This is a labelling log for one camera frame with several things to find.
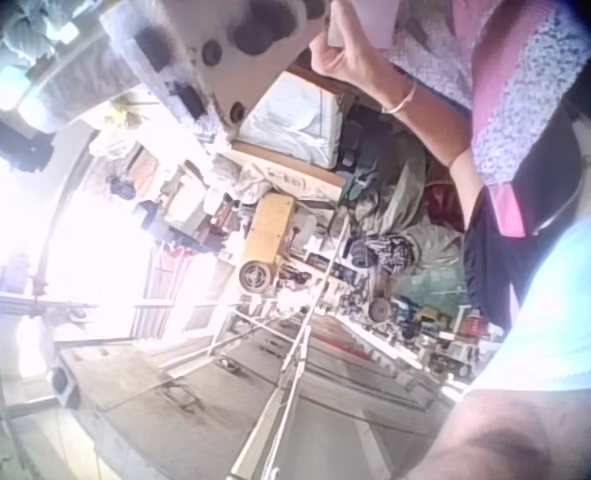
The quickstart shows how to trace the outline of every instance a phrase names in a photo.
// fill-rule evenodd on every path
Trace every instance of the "hand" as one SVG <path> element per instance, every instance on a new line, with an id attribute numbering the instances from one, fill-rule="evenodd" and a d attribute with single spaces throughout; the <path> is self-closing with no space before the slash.
<path id="1" fill-rule="evenodd" d="M 392 75 L 399 74 L 366 38 L 350 0 L 333 0 L 331 13 L 342 34 L 344 48 L 329 47 L 328 32 L 319 34 L 310 44 L 313 70 L 376 96 Z"/>

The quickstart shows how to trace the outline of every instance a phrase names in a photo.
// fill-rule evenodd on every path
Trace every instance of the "white cloth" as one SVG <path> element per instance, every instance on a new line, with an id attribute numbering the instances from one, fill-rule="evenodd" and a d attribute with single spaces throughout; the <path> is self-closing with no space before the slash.
<path id="1" fill-rule="evenodd" d="M 471 390 L 591 389 L 591 216 L 537 272 L 513 330 Z"/>

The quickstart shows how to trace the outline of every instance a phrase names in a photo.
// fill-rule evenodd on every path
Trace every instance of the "bracelet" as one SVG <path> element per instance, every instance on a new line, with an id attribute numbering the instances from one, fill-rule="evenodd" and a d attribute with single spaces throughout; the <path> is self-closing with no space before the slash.
<path id="1" fill-rule="evenodd" d="M 382 113 L 385 113 L 387 115 L 393 115 L 393 114 L 399 112 L 402 108 L 404 108 L 406 105 L 411 103 L 411 101 L 413 100 L 413 97 L 415 96 L 415 90 L 417 90 L 417 79 L 413 79 L 413 88 L 411 88 L 410 93 L 408 95 L 406 95 L 406 97 L 404 97 L 404 100 L 402 100 L 399 103 L 399 105 L 391 108 L 390 110 L 387 110 L 386 108 L 382 107 Z"/>

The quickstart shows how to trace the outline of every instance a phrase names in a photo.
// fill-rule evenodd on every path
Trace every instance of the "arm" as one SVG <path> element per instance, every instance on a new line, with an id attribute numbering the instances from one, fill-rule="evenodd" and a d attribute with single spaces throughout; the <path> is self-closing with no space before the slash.
<path id="1" fill-rule="evenodd" d="M 404 480 L 583 480 L 590 474 L 591 390 L 480 390 L 451 413 Z"/>
<path id="2" fill-rule="evenodd" d="M 331 8 L 345 48 L 330 48 L 326 32 L 320 34 L 311 43 L 313 69 L 352 83 L 384 108 L 397 106 L 411 91 L 413 81 L 398 73 L 370 45 L 349 2 L 335 0 Z M 417 135 L 439 162 L 451 169 L 468 224 L 482 182 L 470 154 L 471 127 L 467 116 L 421 85 L 410 104 L 395 116 Z"/>

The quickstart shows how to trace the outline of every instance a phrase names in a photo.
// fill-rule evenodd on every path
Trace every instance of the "fingers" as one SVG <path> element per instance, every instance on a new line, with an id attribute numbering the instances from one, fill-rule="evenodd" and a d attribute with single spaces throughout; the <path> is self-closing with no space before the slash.
<path id="1" fill-rule="evenodd" d="M 334 17 L 334 21 L 342 33 L 344 47 L 356 49 L 368 45 L 368 39 L 350 0 L 331 2 L 331 16 Z"/>
<path id="2" fill-rule="evenodd" d="M 313 59 L 321 59 L 324 57 L 324 54 L 328 51 L 328 32 L 324 30 L 318 36 L 316 36 L 313 41 L 308 46 L 311 49 L 311 53 L 313 54 Z"/>

